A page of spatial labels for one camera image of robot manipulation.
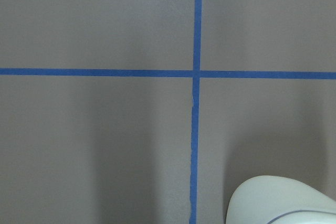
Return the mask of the cream bucket container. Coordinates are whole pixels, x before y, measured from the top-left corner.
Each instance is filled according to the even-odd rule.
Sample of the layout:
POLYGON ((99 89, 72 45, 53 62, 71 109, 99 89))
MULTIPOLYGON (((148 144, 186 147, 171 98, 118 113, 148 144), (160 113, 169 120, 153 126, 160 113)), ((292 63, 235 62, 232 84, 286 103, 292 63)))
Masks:
POLYGON ((335 223, 335 200, 295 179, 257 176, 241 183, 226 223, 335 223))

